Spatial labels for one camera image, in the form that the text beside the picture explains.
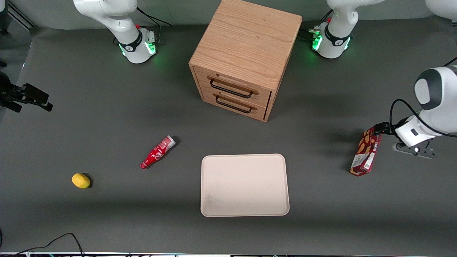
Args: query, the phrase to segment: lemon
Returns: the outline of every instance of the lemon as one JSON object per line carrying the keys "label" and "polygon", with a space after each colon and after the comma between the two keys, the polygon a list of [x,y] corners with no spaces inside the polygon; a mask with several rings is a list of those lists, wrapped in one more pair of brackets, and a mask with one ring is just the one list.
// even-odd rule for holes
{"label": "lemon", "polygon": [[79,188],[88,188],[90,186],[89,178],[81,173],[76,173],[71,178],[71,182]]}

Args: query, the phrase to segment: drawer handle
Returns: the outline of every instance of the drawer handle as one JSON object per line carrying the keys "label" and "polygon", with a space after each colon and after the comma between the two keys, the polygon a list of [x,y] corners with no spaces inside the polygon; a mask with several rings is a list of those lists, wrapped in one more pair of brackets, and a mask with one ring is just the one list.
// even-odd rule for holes
{"label": "drawer handle", "polygon": [[224,102],[218,101],[218,99],[219,99],[219,96],[216,96],[216,103],[218,103],[218,104],[220,104],[220,105],[224,105],[224,106],[226,106],[226,107],[228,107],[228,108],[232,108],[232,109],[237,110],[237,111],[239,111],[239,112],[250,113],[250,112],[252,111],[252,107],[250,107],[249,110],[246,111],[246,110],[240,109],[240,108],[238,108],[238,107],[231,106],[231,105],[226,104],[226,103],[224,103]]}
{"label": "drawer handle", "polygon": [[214,82],[214,79],[211,79],[211,81],[209,82],[209,84],[211,85],[212,88],[219,89],[221,91],[224,91],[224,92],[227,92],[227,93],[230,93],[230,94],[242,97],[242,98],[250,98],[252,96],[252,93],[254,93],[253,91],[251,91],[251,93],[249,93],[248,95],[243,95],[243,94],[240,94],[238,92],[231,91],[229,89],[225,89],[225,88],[220,87],[220,86],[216,86],[216,85],[213,84],[213,82]]}

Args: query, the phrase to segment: green led light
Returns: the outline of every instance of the green led light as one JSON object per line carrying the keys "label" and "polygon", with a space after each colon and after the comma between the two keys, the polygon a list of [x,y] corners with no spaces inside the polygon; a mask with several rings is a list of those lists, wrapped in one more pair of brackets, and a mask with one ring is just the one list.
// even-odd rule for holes
{"label": "green led light", "polygon": [[144,44],[146,45],[146,47],[151,55],[155,54],[155,44],[154,43],[144,42]]}
{"label": "green led light", "polygon": [[351,40],[351,37],[348,37],[347,42],[346,42],[346,45],[344,46],[344,50],[347,49],[347,44],[349,44],[349,41],[350,41],[350,40]]}
{"label": "green led light", "polygon": [[314,50],[319,49],[321,41],[322,41],[322,36],[321,35],[319,35],[317,38],[314,39],[314,41],[313,41],[313,49]]}
{"label": "green led light", "polygon": [[125,52],[124,52],[124,49],[122,48],[121,44],[119,44],[119,47],[120,47],[121,50],[122,50],[122,55],[125,56]]}

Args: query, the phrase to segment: gray wall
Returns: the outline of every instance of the gray wall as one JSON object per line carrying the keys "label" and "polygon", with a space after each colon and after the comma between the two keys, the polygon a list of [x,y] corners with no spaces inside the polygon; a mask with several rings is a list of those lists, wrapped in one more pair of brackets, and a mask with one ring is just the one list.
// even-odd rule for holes
{"label": "gray wall", "polygon": [[[317,20],[328,10],[325,0],[248,0],[301,15],[304,21]],[[58,29],[101,28],[100,23],[78,13],[72,0],[11,0],[40,27]],[[220,0],[138,0],[145,12],[172,24],[207,24]],[[410,19],[431,15],[424,0],[387,0],[358,8],[361,20]],[[150,25],[140,13],[131,15],[135,23]]]}

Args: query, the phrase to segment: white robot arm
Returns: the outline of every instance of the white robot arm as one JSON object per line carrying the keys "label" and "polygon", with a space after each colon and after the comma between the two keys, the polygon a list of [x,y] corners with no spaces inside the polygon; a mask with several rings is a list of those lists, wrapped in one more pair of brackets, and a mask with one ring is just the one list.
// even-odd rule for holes
{"label": "white robot arm", "polygon": [[73,3],[82,15],[100,22],[114,34],[130,62],[145,62],[156,53],[154,32],[138,29],[127,16],[137,9],[137,0],[73,0]]}
{"label": "white robot arm", "polygon": [[339,57],[347,49],[350,34],[359,20],[357,7],[375,5],[385,0],[327,0],[327,4],[333,9],[330,23],[324,21],[320,25],[310,29],[316,33],[313,42],[313,50],[325,58]]}
{"label": "white robot arm", "polygon": [[[423,109],[419,117],[424,123],[444,134],[457,132],[457,65],[422,72],[416,80],[414,92]],[[409,117],[395,132],[407,146],[441,136],[416,116]]]}

